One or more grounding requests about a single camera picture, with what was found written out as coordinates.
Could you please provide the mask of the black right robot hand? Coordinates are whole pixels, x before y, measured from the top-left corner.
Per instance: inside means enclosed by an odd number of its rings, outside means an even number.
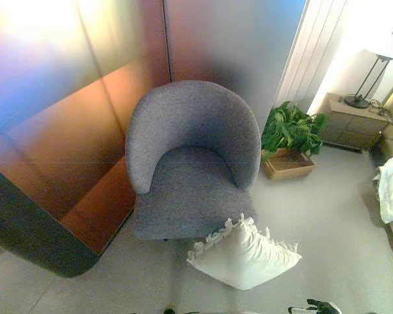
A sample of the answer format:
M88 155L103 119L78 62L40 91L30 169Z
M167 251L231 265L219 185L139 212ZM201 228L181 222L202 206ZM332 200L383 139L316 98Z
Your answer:
M308 307L289 307L288 313L300 314L341 314L342 311L333 302L322 302L315 299L307 299Z

